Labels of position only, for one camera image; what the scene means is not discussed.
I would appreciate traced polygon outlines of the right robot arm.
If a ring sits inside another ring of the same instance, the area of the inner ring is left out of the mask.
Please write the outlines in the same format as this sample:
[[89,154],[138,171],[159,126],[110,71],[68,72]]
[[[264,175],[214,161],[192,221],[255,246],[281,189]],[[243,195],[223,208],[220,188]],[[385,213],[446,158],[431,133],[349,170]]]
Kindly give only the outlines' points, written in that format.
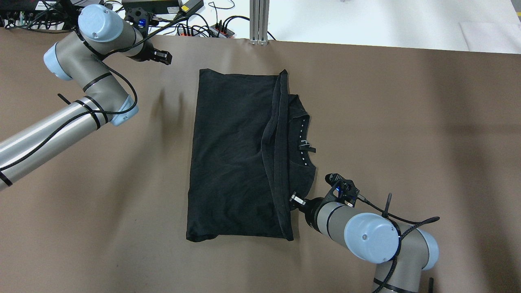
[[439,217],[403,224],[387,211],[375,214],[355,208],[357,200],[367,203],[361,195],[333,192],[323,198],[302,199],[296,193],[290,198],[309,226],[354,256],[376,264],[374,293],[417,293],[422,271],[433,268],[440,254],[435,238],[421,227]]

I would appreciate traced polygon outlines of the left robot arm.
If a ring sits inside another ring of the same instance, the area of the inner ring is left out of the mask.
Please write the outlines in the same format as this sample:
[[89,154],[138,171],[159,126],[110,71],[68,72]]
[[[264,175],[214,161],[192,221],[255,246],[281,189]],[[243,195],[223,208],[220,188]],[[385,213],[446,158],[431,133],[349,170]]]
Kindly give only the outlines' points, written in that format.
[[170,52],[154,48],[115,11],[97,4],[84,7],[76,32],[44,55],[47,69],[75,81],[84,96],[1,143],[2,190],[105,124],[118,126],[136,115],[136,91],[127,93],[118,73],[104,63],[116,52],[134,61],[172,61]]

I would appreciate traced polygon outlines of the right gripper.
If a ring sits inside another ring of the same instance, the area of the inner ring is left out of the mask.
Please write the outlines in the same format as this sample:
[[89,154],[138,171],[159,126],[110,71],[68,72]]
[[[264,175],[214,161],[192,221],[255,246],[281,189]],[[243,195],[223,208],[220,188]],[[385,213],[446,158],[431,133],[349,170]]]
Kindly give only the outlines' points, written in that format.
[[297,194],[289,198],[291,206],[301,206],[306,223],[312,228],[318,228],[317,217],[320,208],[324,205],[324,198],[302,199]]

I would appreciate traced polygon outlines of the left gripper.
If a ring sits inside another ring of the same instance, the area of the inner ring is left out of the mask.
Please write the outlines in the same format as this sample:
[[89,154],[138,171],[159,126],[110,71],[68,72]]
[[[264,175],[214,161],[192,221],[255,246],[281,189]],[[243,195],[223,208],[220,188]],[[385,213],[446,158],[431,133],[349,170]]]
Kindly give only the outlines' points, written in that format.
[[138,54],[136,54],[136,61],[156,61],[164,65],[171,65],[172,57],[168,56],[169,52],[164,50],[155,50],[151,41],[147,40]]

